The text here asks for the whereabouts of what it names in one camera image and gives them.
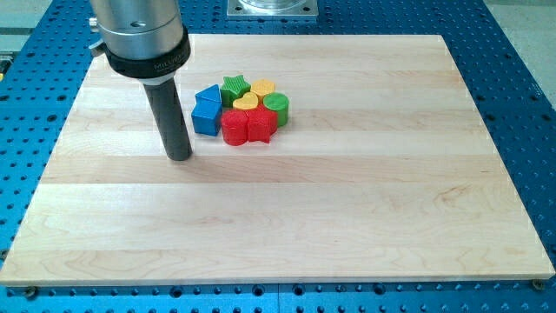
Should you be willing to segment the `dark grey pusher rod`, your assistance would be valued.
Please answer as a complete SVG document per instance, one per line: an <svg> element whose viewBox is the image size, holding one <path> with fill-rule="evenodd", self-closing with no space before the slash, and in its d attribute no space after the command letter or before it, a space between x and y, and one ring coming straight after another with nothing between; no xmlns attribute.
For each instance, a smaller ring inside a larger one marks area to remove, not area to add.
<svg viewBox="0 0 556 313"><path fill-rule="evenodd" d="M187 160L192 155L192 148L175 80L170 78L157 85L144 84L143 88L167 157L173 161Z"/></svg>

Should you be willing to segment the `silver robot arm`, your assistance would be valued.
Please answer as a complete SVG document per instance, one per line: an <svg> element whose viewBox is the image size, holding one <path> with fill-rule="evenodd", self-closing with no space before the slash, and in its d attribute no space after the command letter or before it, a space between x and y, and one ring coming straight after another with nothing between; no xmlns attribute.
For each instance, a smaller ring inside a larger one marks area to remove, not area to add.
<svg viewBox="0 0 556 313"><path fill-rule="evenodd" d="M138 80L146 92L167 157L192 154L175 85L189 59L189 33L176 0L91 0L89 20L101 39L89 48L104 54L118 74Z"/></svg>

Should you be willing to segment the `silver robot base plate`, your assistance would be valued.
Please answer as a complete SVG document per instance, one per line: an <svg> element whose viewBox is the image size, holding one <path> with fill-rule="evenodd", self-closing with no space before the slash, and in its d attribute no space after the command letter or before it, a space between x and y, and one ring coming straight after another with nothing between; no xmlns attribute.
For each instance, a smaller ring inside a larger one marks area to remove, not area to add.
<svg viewBox="0 0 556 313"><path fill-rule="evenodd" d="M248 17L317 17L317 0L228 0L227 16Z"/></svg>

